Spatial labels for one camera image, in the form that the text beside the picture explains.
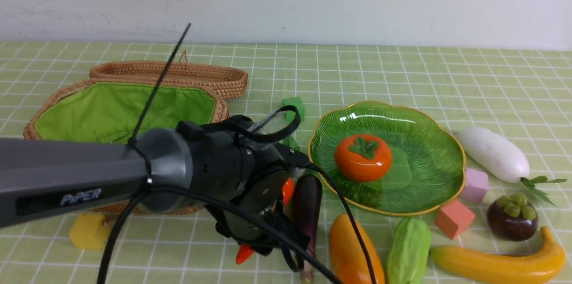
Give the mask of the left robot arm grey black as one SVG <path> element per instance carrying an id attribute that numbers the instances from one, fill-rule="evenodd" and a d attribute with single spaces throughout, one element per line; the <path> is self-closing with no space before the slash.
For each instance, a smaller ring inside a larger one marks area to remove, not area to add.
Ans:
<path id="1" fill-rule="evenodd" d="M 286 246 L 258 225 L 215 205 L 235 205 L 302 248 L 309 237 L 286 219 L 282 187 L 309 163 L 306 154 L 280 143 L 294 125 L 266 135 L 248 117 L 143 133 L 134 147 L 59 140 L 1 139 L 1 227 L 113 205 L 164 214 L 200 205 L 216 231 L 267 256 Z M 180 187 L 199 198 L 152 187 Z"/>

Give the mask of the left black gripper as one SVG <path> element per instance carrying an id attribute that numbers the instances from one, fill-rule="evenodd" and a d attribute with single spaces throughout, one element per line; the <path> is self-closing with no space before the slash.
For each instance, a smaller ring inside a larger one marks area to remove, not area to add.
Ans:
<path id="1" fill-rule="evenodd" d="M 310 237 L 300 231 L 284 213 L 273 213 L 273 207 L 278 199 L 282 198 L 282 187 L 291 178 L 288 170 L 282 167 L 270 167 L 256 174 L 246 189 L 228 203 L 235 205 L 241 211 L 252 216 L 256 221 L 265 221 L 278 233 L 300 246 L 304 252 L 308 249 Z M 283 258 L 292 272 L 301 272 L 304 268 L 304 259 L 297 252 L 290 253 L 282 241 L 267 235 L 260 227 L 250 223 L 231 212 L 215 209 L 217 233 L 226 238 L 235 239 L 239 243 L 259 243 L 261 255 L 267 257 L 273 249 L 280 249 Z"/>

